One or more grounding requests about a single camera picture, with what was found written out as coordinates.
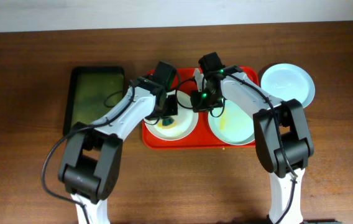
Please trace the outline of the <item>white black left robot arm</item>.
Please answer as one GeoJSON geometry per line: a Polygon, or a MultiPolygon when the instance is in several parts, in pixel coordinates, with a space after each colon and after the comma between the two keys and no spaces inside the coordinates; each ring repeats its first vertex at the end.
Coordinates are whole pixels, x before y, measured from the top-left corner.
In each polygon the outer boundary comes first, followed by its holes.
{"type": "Polygon", "coordinates": [[[58,179],[71,195],[79,223],[109,223],[107,199],[121,165],[122,145],[144,119],[158,121],[177,113],[168,92],[177,74],[174,66],[159,62],[153,74],[132,80],[126,95],[104,116],[90,124],[77,122],[61,139],[66,148],[58,179]]]}

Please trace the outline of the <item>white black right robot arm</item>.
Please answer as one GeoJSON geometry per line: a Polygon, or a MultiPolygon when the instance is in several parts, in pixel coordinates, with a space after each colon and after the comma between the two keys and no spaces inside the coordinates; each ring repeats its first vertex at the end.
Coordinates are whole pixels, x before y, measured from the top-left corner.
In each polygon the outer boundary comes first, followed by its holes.
{"type": "Polygon", "coordinates": [[[225,66],[216,52],[202,56],[198,64],[193,111],[212,111],[229,100],[252,118],[256,154],[270,176],[267,221],[303,223],[301,184],[314,146],[302,104],[267,93],[239,66],[225,66]]]}

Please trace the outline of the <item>yellow green scrub sponge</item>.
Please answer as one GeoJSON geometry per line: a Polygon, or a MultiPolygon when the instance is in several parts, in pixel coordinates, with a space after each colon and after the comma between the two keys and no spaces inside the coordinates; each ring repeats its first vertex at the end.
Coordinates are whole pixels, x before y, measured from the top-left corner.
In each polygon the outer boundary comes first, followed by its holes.
{"type": "Polygon", "coordinates": [[[161,122],[159,122],[158,127],[161,129],[171,129],[175,127],[177,122],[175,121],[174,118],[172,117],[167,117],[164,119],[161,119],[161,122]]]}

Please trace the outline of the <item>cream white plate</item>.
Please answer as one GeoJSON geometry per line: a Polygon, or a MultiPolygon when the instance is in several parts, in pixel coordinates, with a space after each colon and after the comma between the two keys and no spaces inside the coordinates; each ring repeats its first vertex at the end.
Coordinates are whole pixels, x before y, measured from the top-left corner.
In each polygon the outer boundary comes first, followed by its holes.
{"type": "Polygon", "coordinates": [[[190,96],[182,91],[177,93],[178,102],[184,107],[178,104],[178,114],[171,116],[176,121],[176,126],[171,129],[161,129],[158,127],[161,119],[157,120],[147,120],[144,119],[144,124],[151,134],[156,138],[165,141],[176,141],[187,137],[198,123],[198,113],[193,112],[187,107],[191,107],[190,96]]]}

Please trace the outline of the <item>light blue plate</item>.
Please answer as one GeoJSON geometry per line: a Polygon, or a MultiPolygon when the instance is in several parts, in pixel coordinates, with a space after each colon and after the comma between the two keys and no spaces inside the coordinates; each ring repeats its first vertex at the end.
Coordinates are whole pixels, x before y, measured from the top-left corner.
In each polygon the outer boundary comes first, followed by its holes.
{"type": "Polygon", "coordinates": [[[311,104],[316,92],[309,73],[290,63],[278,63],[266,69],[260,86],[267,93],[284,101],[296,99],[304,108],[311,104]]]}

